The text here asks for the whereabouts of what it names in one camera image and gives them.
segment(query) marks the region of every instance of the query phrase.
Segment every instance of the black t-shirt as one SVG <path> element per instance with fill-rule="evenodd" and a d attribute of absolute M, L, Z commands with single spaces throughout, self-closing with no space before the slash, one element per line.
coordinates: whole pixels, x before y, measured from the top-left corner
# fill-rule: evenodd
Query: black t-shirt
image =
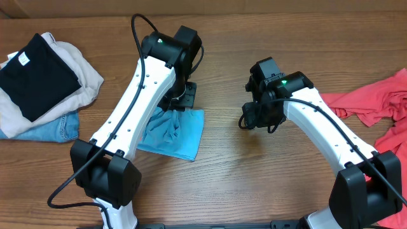
<path fill-rule="evenodd" d="M 0 87 L 24 117 L 35 121 L 81 85 L 72 69 L 35 34 L 0 70 Z"/>

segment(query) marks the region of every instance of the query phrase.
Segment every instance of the crumpled fabric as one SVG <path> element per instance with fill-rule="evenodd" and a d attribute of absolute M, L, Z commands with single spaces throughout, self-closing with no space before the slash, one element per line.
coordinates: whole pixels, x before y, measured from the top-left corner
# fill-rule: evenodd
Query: crumpled fabric
<path fill-rule="evenodd" d="M 203 130 L 203 110 L 156 108 L 137 149 L 194 161 Z"/>
<path fill-rule="evenodd" d="M 392 118 L 394 126 L 376 140 L 380 153 L 393 151 L 401 162 L 403 197 L 407 197 L 407 70 L 386 80 L 366 85 L 350 93 L 322 94 L 325 103 L 340 118 L 356 114 L 368 127 L 382 118 Z M 407 228 L 407 208 L 378 222 L 389 228 Z"/>

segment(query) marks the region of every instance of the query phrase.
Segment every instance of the black metal bracket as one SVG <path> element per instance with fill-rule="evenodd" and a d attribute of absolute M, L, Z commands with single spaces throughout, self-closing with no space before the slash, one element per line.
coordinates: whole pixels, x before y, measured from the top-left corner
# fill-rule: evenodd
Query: black metal bracket
<path fill-rule="evenodd" d="M 393 152 L 373 152 L 371 163 L 401 193 L 401 163 Z M 364 175 L 371 179 L 366 181 Z M 401 211 L 403 205 L 364 162 L 338 172 L 329 208 L 342 228 L 360 229 Z"/>
<path fill-rule="evenodd" d="M 74 172 L 80 169 L 100 148 L 95 141 L 75 140 L 71 148 Z M 123 153 L 104 153 L 76 177 L 76 184 L 90 198 L 100 198 L 116 209 L 126 206 L 133 199 L 141 182 L 141 173 Z"/>

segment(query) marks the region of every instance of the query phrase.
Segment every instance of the jeans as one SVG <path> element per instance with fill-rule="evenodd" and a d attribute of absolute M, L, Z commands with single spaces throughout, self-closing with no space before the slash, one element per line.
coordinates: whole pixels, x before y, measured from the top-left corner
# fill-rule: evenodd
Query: jeans
<path fill-rule="evenodd" d="M 51 122 L 32 127 L 31 129 L 12 137 L 16 140 L 67 142 L 79 136 L 79 116 L 77 111 L 71 111 Z M 0 130 L 0 139 L 9 139 Z"/>

